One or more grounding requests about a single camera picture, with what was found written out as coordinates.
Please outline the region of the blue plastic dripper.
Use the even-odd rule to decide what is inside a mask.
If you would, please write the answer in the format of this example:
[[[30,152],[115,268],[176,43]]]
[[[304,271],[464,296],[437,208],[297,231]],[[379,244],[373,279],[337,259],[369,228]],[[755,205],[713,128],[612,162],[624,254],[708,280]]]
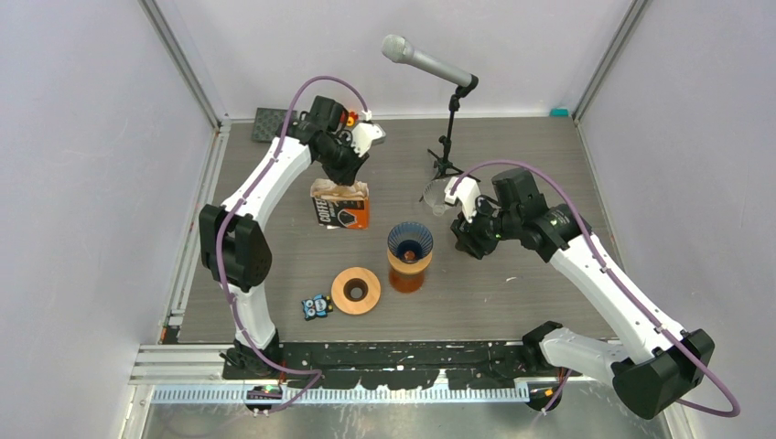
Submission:
[[[394,226],[387,236],[387,249],[405,261],[414,261],[433,251],[431,231],[422,223],[406,221]]]

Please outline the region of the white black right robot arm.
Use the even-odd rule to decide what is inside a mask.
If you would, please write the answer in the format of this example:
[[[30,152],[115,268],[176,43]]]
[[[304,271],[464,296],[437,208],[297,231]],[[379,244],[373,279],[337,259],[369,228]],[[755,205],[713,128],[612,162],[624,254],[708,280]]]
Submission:
[[[642,419],[652,419],[697,387],[715,350],[702,329],[686,331],[663,313],[606,254],[567,205],[549,207],[524,168],[499,173],[489,199],[471,177],[454,177],[445,202],[461,209],[451,229],[456,247],[477,259],[517,240],[568,279],[620,340],[616,347],[547,321],[522,338],[523,365],[534,375],[571,369],[609,385]]]

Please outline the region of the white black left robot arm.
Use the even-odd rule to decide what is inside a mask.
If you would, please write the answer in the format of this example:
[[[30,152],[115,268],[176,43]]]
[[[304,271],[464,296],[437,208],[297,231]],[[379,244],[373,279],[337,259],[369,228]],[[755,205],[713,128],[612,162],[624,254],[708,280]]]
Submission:
[[[370,148],[386,132],[369,115],[352,127],[348,117],[339,102],[316,97],[308,111],[280,124],[260,164],[231,196],[199,213],[201,262],[223,290],[235,323],[234,346],[226,358],[260,379],[282,368],[265,292],[273,262],[266,223],[292,183],[315,163],[335,184],[355,183]]]

